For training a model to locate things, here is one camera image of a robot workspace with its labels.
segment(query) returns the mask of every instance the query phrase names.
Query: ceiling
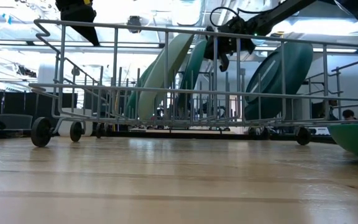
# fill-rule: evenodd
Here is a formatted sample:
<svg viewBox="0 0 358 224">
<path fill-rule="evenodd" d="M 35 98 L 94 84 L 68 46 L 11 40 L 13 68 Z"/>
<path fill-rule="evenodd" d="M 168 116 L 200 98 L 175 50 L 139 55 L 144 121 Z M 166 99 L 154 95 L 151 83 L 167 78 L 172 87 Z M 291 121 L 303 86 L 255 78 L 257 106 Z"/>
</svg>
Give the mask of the ceiling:
<svg viewBox="0 0 358 224">
<path fill-rule="evenodd" d="M 204 30 L 211 25 L 211 11 L 219 6 L 232 9 L 242 8 L 248 11 L 270 9 L 279 0 L 120 0 L 113 4 L 110 0 L 94 0 L 97 12 L 95 22 L 126 24 L 129 16 L 140 16 L 142 26 L 168 27 L 172 29 Z M 233 14 L 217 10 L 211 18 L 215 24 L 224 24 Z M 253 14 L 241 14 L 245 20 Z M 0 89 L 28 90 L 28 82 L 36 82 L 17 74 L 19 66 L 38 72 L 41 64 L 54 64 L 54 51 L 44 46 L 35 34 L 41 32 L 33 23 L 34 19 L 58 20 L 60 13 L 55 0 L 0 0 Z M 358 44 L 358 23 L 340 8 L 323 2 L 316 2 L 297 15 L 277 24 L 274 32 L 284 32 L 290 39 L 323 40 Z M 46 39 L 54 45 L 60 45 L 61 28 L 56 25 L 43 25 L 51 33 Z M 99 40 L 105 45 L 114 42 L 114 29 L 97 28 Z M 165 42 L 163 32 L 142 31 L 132 34 L 120 30 L 118 42 L 125 47 L 119 48 L 117 66 L 122 68 L 122 80 L 134 81 L 137 69 L 145 70 L 156 58 L 160 49 L 153 47 Z M 92 77 L 99 78 L 100 67 L 104 67 L 103 82 L 110 85 L 112 77 L 113 49 L 111 47 L 90 47 L 81 35 L 73 29 L 67 29 L 66 57 L 75 62 Z M 259 43 L 261 51 L 251 56 L 243 52 L 242 67 L 249 61 L 262 61 L 268 48 L 274 49 L 279 43 L 265 41 Z M 202 70 L 211 64 L 205 61 Z M 71 78 L 72 65 L 65 64 L 65 74 Z M 78 82 L 84 79 L 81 75 Z"/>
</svg>

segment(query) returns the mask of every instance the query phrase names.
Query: rack wheel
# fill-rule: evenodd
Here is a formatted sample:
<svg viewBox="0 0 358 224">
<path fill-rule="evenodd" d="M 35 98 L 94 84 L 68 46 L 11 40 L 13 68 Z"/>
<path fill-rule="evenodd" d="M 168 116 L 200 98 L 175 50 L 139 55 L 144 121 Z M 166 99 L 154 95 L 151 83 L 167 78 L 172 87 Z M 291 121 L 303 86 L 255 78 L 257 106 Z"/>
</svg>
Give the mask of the rack wheel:
<svg viewBox="0 0 358 224">
<path fill-rule="evenodd" d="M 31 141 L 37 147 L 45 147 L 52 137 L 52 125 L 47 118 L 37 118 L 31 127 Z"/>
<path fill-rule="evenodd" d="M 263 130 L 262 132 L 260 133 L 260 137 L 263 139 L 263 140 L 269 140 L 270 139 L 270 131 L 268 128 L 266 127 L 263 127 Z"/>
<path fill-rule="evenodd" d="M 102 123 L 98 123 L 96 125 L 96 137 L 101 138 L 104 135 L 104 125 Z"/>
<path fill-rule="evenodd" d="M 103 124 L 103 135 L 106 136 L 107 132 L 110 131 L 110 125 L 108 125 L 107 123 Z"/>
<path fill-rule="evenodd" d="M 311 140 L 310 130 L 304 127 L 299 128 L 298 132 L 295 133 L 295 139 L 301 146 L 309 144 Z"/>
<path fill-rule="evenodd" d="M 82 125 L 80 122 L 74 121 L 70 128 L 70 138 L 73 142 L 78 142 L 82 135 Z"/>
<path fill-rule="evenodd" d="M 251 139 L 256 139 L 257 136 L 256 128 L 249 128 L 248 135 L 251 137 Z"/>
</svg>

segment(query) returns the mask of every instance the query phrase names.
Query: wood grain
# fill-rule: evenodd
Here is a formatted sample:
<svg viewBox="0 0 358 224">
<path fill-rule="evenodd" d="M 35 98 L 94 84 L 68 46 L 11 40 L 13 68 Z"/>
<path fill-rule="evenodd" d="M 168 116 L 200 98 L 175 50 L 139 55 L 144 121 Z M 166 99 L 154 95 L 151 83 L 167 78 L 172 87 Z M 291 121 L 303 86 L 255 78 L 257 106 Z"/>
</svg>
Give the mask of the wood grain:
<svg viewBox="0 0 358 224">
<path fill-rule="evenodd" d="M 285 141 L 0 140 L 0 223 L 358 223 L 358 158 Z"/>
</svg>

